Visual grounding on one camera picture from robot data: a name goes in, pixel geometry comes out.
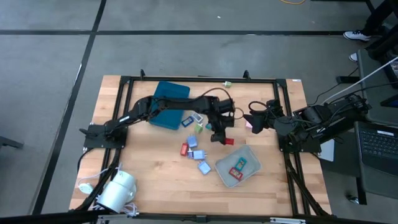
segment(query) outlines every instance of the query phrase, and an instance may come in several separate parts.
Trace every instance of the wooden tabletop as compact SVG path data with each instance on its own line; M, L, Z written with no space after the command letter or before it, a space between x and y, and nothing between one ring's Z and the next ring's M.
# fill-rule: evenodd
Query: wooden tabletop
M111 119L118 92L120 76L106 75L99 90L93 122L103 124ZM190 98L201 95L221 83L176 82L190 87ZM130 109L145 96L153 95L158 82L135 81ZM299 80L287 80L292 110L305 107L303 86ZM271 84L233 83L227 91L235 102L235 107L249 113L248 104L259 100L266 102L274 98ZM227 98L223 91L212 91L209 95ZM185 111L183 117L190 115ZM207 152L206 161L211 171L203 175L197 168L198 162L180 155L181 144L193 134L194 125L180 127L174 131L153 126L147 122L129 127L126 147L122 150L123 171L137 179L137 194L134 199L140 212L179 213L212 215L292 215L286 169L283 155L279 151L277 135L273 129L265 129L259 134L251 133L245 127L246 121L238 119L235 127L226 128L227 138L234 138L233 146L223 146L210 142L211 131L204 129L197 135L198 149ZM234 188L227 188L215 171L215 162L234 150L247 144L253 150L262 169L254 176ZM81 161L77 180L97 174L101 169L104 149L94 149ZM319 160L311 154L301 153L305 183L309 191L327 212L330 212L326 187L323 181ZM96 185L98 179L87 182ZM302 204L298 188L296 195L299 210ZM75 184L70 208L79 206L87 195L81 193Z

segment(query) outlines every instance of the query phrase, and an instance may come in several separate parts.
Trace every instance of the clear plastic tray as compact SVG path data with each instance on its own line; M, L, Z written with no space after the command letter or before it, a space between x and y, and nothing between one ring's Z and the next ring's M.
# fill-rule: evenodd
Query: clear plastic tray
M235 167L236 163L238 163L239 159L243 157L247 163L244 165L241 173L243 174L243 178L238 181L231 174L229 174L229 170L232 167ZM223 180L225 186L227 187L235 187L239 183L243 182L259 170L261 170L261 163L254 155L253 151L249 146L243 145L238 150L235 150L224 159L220 159L216 162L216 170L218 175L220 175Z

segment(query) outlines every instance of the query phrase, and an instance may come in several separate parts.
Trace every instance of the shoe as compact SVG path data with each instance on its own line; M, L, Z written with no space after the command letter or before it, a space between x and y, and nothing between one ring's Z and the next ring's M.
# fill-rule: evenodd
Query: shoe
M358 61L358 57L357 57L356 53L351 54L350 56L348 56L348 58L349 58L352 62L357 62L357 61Z
M368 42L372 37L372 36L363 35L360 30L347 31L343 34L343 36L348 40L360 40L362 42Z

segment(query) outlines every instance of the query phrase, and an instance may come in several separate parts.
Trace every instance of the laptop keyboard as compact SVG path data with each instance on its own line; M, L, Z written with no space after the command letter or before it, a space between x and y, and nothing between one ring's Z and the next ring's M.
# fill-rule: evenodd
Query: laptop keyboard
M374 131L361 130L360 133L363 153L398 159L398 138Z

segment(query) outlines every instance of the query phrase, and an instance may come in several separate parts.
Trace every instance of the concrete floor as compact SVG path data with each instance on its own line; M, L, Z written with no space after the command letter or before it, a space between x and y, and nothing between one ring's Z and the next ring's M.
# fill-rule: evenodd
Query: concrete floor
M0 30L91 30L99 5L0 0ZM363 2L113 0L99 30L349 30L369 15ZM0 151L0 217L29 211L87 41L87 35L0 35L0 135L25 142L21 150ZM348 55L363 47L337 36L97 36L43 212L68 209L84 141L78 128L91 120L103 75L138 75L142 68L148 75L241 77L247 69L252 77L302 79L312 103L336 76L356 68ZM353 178L330 172L324 178L338 217L398 221L398 200L368 194L368 206L354 205L344 197L355 193Z

